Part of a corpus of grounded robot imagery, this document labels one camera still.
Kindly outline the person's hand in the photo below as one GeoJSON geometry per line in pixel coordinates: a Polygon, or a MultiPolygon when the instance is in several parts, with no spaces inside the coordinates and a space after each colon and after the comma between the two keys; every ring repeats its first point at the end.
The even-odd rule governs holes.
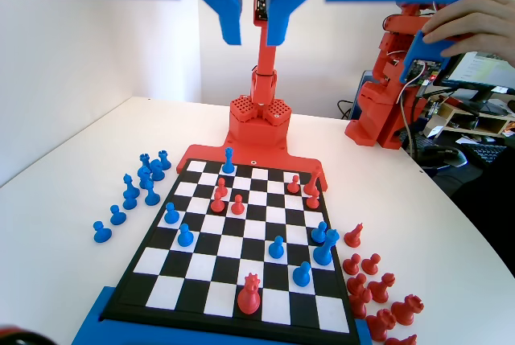
{"type": "Polygon", "coordinates": [[[438,10],[422,27],[424,43],[466,35],[443,57],[478,51],[514,65],[514,0],[459,0],[438,10]]]}

